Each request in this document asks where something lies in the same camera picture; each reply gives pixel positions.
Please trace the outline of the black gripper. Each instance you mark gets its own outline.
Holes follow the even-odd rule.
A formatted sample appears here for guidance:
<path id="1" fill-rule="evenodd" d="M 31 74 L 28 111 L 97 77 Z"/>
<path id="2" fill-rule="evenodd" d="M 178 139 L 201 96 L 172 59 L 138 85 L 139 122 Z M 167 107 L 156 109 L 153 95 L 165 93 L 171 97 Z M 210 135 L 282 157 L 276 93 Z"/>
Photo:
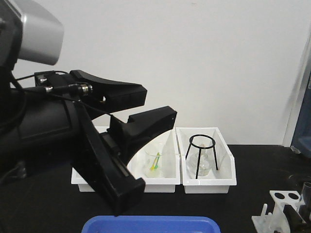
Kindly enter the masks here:
<path id="1" fill-rule="evenodd" d="M 14 126 L 14 178 L 70 162 L 115 214 L 136 205 L 145 182 L 126 165 L 146 144 L 173 129 L 177 111 L 160 107 L 130 115 L 126 123 L 112 116 L 108 132 L 101 134 L 93 119 L 143 106 L 147 89 L 81 70 L 37 73 L 35 79 L 36 86 L 26 89 L 14 81 L 22 101 Z"/>

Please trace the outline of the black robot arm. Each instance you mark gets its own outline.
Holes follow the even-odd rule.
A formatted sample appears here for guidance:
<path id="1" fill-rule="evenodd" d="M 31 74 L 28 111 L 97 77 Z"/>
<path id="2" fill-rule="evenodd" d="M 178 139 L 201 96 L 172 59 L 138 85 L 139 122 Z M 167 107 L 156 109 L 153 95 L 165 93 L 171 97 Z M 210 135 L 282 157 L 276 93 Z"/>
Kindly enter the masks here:
<path id="1" fill-rule="evenodd" d="M 0 97 L 0 183 L 38 174 L 69 162 L 104 198 L 115 215 L 136 205 L 145 181 L 127 169 L 133 153 L 123 133 L 99 133 L 93 119 L 142 106 L 147 91 L 135 83 L 107 80 L 80 70 L 34 74 L 23 88 L 5 74 L 8 91 Z"/>

